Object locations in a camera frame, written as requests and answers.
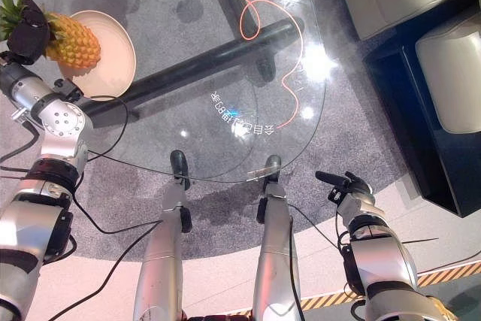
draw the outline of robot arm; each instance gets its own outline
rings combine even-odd
[[[328,199],[349,232],[340,250],[351,289],[366,297],[366,321],[443,321],[434,303],[417,291],[413,258],[375,206],[372,189],[349,172],[347,178],[316,172],[334,185]]]
[[[68,212],[87,160],[90,119],[62,101],[38,76],[0,57],[0,88],[19,110],[42,122],[41,156],[6,202],[0,217],[0,320],[23,320],[32,303],[40,267],[65,251]]]

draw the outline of orange cable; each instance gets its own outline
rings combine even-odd
[[[277,126],[277,129],[281,129],[282,127],[284,126],[287,126],[289,123],[291,123],[291,121],[295,118],[295,116],[297,115],[298,111],[299,111],[299,100],[298,100],[298,97],[297,95],[292,91],[292,89],[289,88],[289,86],[287,86],[286,84],[286,78],[291,75],[292,73],[294,73],[294,70],[299,66],[299,63],[301,63],[301,59],[302,59],[302,53],[304,51],[304,39],[302,38],[302,32],[301,32],[301,28],[299,27],[298,23],[295,21],[294,17],[286,10],[284,9],[283,7],[281,7],[280,5],[274,3],[274,2],[271,2],[270,0],[244,0],[247,4],[246,6],[244,7],[244,9],[242,10],[242,13],[240,14],[240,19],[239,19],[239,30],[240,30],[240,34],[242,35],[242,38],[244,38],[246,41],[251,41],[252,39],[256,38],[258,35],[259,35],[259,32],[261,31],[261,18],[259,16],[259,13],[256,9],[256,6],[254,5],[255,3],[259,3],[259,2],[262,2],[262,3],[267,3],[267,4],[270,4],[270,5],[273,5],[274,7],[280,9],[281,11],[283,11],[284,13],[287,14],[287,16],[292,20],[292,22],[294,23],[295,27],[297,28],[298,30],[298,33],[299,33],[299,38],[301,39],[301,52],[299,53],[299,58],[298,58],[298,61],[295,63],[294,65],[294,68],[292,68],[291,71],[289,71],[287,74],[285,74],[282,78],[282,80],[280,81],[283,85],[283,87],[285,89],[287,89],[287,91],[289,93],[291,93],[291,95],[294,97],[294,100],[295,100],[295,110],[294,110],[294,113],[291,115],[291,117],[289,118],[289,120],[287,122],[284,122],[283,124],[281,124],[280,126]],[[254,10],[254,13],[256,14],[256,18],[257,18],[257,32],[252,36],[252,37],[247,37],[245,34],[244,34],[244,28],[243,28],[243,20],[244,20],[244,14],[246,13],[247,9],[249,9],[249,7],[252,7],[253,10]]]

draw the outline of yellow and black stripe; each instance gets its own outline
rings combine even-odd
[[[471,262],[465,265],[454,266],[453,268],[441,271],[433,271],[431,273],[422,274],[418,278],[418,286],[425,287],[436,283],[457,280],[458,278],[468,277],[473,274],[481,274],[481,261]],[[344,304],[357,299],[357,295],[347,289],[345,292],[333,292],[319,295],[312,298],[301,300],[302,310],[313,310],[315,308],[334,306],[335,304]],[[230,313],[231,315],[249,316],[251,309],[238,310]]]

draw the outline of glass tabletop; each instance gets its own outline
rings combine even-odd
[[[129,124],[113,159],[170,173],[180,149],[192,178],[241,182],[272,171],[271,154],[292,162],[316,130],[336,64],[311,0],[35,1],[64,14],[105,12],[134,44],[135,80],[121,97]],[[35,65],[47,82],[58,71],[51,63]],[[92,150],[119,136],[125,110],[115,103],[80,103],[95,127]]]

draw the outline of black metal pipe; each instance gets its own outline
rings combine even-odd
[[[300,18],[295,18],[295,21],[303,32],[304,22]],[[292,21],[290,19],[280,20],[263,27],[259,35],[251,41],[245,41],[244,39],[230,41],[170,68],[137,80],[120,98],[131,110],[150,99],[157,98],[234,65],[239,65],[247,57],[257,56],[264,52],[275,54],[298,38],[298,30]],[[94,127],[117,124],[119,119],[123,117],[122,106],[119,102],[87,101],[84,104],[79,104],[79,106],[92,119]]]
[[[231,27],[234,36],[240,37],[239,22],[241,20],[241,14],[246,6],[244,0],[217,0],[219,5],[227,19],[229,26]],[[247,9],[244,18],[242,19],[242,26],[244,34],[247,37],[252,37],[257,32],[257,23],[254,20],[250,9]],[[257,71],[262,76],[263,84],[271,82],[276,77],[276,64],[274,62],[274,55],[265,52],[258,54],[257,58],[252,61],[252,64],[256,66]]]

